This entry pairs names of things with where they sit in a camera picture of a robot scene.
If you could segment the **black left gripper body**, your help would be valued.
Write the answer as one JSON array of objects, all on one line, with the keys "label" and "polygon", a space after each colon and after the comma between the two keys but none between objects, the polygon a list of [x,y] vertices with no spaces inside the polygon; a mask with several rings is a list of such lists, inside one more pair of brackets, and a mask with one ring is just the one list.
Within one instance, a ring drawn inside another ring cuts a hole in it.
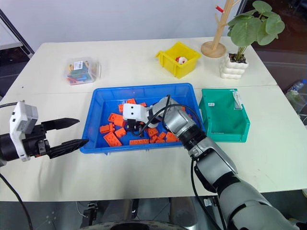
[{"label": "black left gripper body", "polygon": [[52,121],[46,121],[35,125],[31,133],[25,135],[23,146],[27,156],[37,158],[47,155],[51,158],[51,148],[46,139],[46,133],[51,129]]}]

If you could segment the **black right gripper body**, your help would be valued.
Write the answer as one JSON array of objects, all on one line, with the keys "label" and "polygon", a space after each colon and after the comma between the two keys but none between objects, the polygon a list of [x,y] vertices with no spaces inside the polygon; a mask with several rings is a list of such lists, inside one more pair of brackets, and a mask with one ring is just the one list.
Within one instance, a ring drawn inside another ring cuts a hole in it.
[{"label": "black right gripper body", "polygon": [[144,122],[135,119],[127,119],[127,128],[143,128]]}]

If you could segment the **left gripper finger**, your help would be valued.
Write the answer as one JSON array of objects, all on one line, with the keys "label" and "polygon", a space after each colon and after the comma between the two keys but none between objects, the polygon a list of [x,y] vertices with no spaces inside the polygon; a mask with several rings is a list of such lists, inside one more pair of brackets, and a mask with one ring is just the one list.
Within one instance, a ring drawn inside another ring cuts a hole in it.
[{"label": "left gripper finger", "polygon": [[61,145],[52,147],[48,151],[48,156],[50,159],[63,156],[78,150],[88,143],[89,139],[74,139],[71,141],[63,142]]},{"label": "left gripper finger", "polygon": [[55,119],[55,120],[42,122],[41,125],[44,127],[45,131],[49,131],[49,130],[54,130],[54,129],[60,130],[60,129],[68,128],[77,123],[79,123],[79,120],[75,118],[61,118],[61,119]]}]

